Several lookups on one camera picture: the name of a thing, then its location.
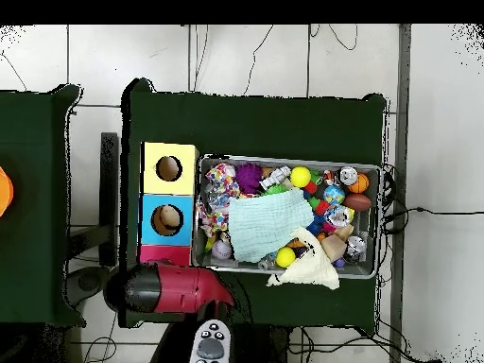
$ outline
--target box hole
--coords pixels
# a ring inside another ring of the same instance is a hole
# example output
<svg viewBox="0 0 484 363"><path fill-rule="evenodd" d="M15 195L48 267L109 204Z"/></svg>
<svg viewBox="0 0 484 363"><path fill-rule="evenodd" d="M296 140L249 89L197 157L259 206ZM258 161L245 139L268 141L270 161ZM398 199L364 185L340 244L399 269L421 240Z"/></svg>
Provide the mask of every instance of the box hole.
<svg viewBox="0 0 484 363"><path fill-rule="evenodd" d="M151 227L155 233L163 236L175 235L183 225L183 214L172 204L158 206L151 215Z"/></svg>
<svg viewBox="0 0 484 363"><path fill-rule="evenodd" d="M163 156L156 163L156 175L163 181L176 181L182 175L182 163L175 156Z"/></svg>

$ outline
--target yellow box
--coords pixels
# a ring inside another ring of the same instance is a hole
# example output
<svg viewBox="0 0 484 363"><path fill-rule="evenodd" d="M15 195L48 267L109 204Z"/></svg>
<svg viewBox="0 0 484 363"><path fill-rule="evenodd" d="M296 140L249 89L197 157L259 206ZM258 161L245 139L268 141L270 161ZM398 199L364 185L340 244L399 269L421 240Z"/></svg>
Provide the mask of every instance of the yellow box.
<svg viewBox="0 0 484 363"><path fill-rule="evenodd" d="M144 146L144 193L194 195L195 164L199 153L193 145L145 142ZM173 176L175 171L178 171L176 177ZM166 181L162 176L173 181Z"/></svg>

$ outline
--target green table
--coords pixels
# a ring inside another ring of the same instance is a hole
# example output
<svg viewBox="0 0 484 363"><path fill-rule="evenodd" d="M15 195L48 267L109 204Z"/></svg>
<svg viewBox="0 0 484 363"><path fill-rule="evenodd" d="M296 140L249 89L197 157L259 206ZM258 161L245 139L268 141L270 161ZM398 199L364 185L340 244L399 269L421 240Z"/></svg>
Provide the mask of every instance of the green table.
<svg viewBox="0 0 484 363"><path fill-rule="evenodd" d="M0 92L0 166L14 186L0 217L0 322L84 325L63 297L67 238L65 127L79 87Z"/></svg>
<svg viewBox="0 0 484 363"><path fill-rule="evenodd" d="M153 93L151 88L146 79L134 80L121 106L121 225L127 224L121 247L126 246L129 263L136 248L142 141L192 144L200 153L381 164L386 107L381 95L363 100L235 97ZM268 276L262 274L223 272L219 277L240 303L235 322L246 320L251 307L256 323L355 325L373 332L375 279L341 280L332 291L316 285L266 287ZM126 324L179 319L127 312Z"/></svg>

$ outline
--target blue box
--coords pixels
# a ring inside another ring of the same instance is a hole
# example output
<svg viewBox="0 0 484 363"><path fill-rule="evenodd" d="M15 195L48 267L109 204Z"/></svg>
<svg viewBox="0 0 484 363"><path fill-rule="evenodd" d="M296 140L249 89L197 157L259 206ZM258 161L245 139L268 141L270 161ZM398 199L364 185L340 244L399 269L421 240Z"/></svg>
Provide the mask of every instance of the blue box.
<svg viewBox="0 0 484 363"><path fill-rule="evenodd" d="M188 247L192 242L193 197L170 195L143 195L143 221L141 243L143 245L173 245ZM159 206L171 205L181 212L181 227L173 235L160 235L151 224L153 212Z"/></svg>

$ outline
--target white remote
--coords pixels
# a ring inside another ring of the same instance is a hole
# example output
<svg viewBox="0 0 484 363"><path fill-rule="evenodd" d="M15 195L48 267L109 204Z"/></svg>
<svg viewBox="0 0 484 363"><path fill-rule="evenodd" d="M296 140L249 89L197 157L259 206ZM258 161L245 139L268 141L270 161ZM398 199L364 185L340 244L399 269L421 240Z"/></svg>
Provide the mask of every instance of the white remote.
<svg viewBox="0 0 484 363"><path fill-rule="evenodd" d="M195 334L190 363L229 363L231 333L220 320L205 321Z"/></svg>

